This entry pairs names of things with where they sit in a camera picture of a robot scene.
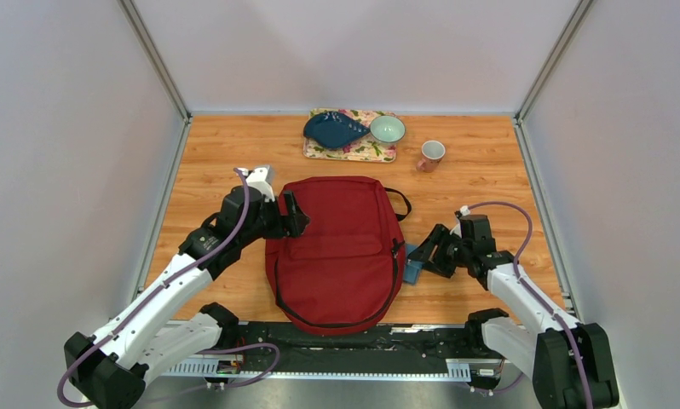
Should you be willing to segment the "blue leather wallet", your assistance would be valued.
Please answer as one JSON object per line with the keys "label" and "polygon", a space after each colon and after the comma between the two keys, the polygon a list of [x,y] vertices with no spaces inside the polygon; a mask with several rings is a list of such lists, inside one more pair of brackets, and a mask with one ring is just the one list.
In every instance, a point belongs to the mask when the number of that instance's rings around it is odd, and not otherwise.
{"label": "blue leather wallet", "polygon": [[[417,249],[417,246],[407,243],[405,244],[405,248],[406,255],[409,256],[414,250]],[[422,272],[422,266],[423,264],[421,262],[416,262],[406,257],[403,273],[403,282],[409,285],[416,285],[419,280],[419,276]]]}

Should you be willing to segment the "red student backpack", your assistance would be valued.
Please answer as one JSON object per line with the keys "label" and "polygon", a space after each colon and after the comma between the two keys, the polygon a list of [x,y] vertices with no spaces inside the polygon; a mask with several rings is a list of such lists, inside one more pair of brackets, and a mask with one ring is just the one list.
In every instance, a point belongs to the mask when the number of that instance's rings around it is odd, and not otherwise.
{"label": "red student backpack", "polygon": [[267,240],[265,270],[277,307],[300,331],[341,336],[375,326],[399,293],[406,264],[407,196],[367,176],[285,184],[309,224]]}

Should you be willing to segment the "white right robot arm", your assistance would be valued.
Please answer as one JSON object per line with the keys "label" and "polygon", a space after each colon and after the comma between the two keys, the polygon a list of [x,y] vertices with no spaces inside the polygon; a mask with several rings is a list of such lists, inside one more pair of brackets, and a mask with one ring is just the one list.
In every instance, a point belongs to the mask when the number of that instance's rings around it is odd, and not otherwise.
{"label": "white right robot arm", "polygon": [[511,361],[533,385],[543,408],[612,408],[620,395],[608,335],[555,304],[509,251],[500,251],[485,215],[457,214],[449,229],[435,225],[408,258],[434,274],[458,268],[507,307],[473,313],[464,344],[477,357],[492,351]]}

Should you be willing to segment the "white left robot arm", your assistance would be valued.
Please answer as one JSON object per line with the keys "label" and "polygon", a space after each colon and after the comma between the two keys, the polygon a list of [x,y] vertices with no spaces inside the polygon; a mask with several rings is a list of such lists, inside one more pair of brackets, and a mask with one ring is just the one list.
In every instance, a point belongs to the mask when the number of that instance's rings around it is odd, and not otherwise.
{"label": "white left robot arm", "polygon": [[266,183],[237,186],[221,209],[208,216],[180,244],[163,273],[117,317],[92,335],[77,332],[64,345],[67,369],[57,386],[60,402],[71,383],[88,406],[131,408],[147,386],[191,354],[236,348],[239,330],[221,320],[217,303],[206,306],[185,325],[162,333],[180,307],[240,259],[258,239],[296,238],[309,224],[293,192],[273,195]]}

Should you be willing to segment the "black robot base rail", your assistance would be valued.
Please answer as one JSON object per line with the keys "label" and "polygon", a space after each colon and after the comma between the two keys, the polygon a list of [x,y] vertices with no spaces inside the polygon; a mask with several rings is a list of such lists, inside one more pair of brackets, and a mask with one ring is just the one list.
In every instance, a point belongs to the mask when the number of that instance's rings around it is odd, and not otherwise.
{"label": "black robot base rail", "polygon": [[382,324],[351,335],[315,336],[290,323],[252,321],[223,331],[217,349],[231,373],[280,377],[428,379],[493,389],[506,359],[463,325]]}

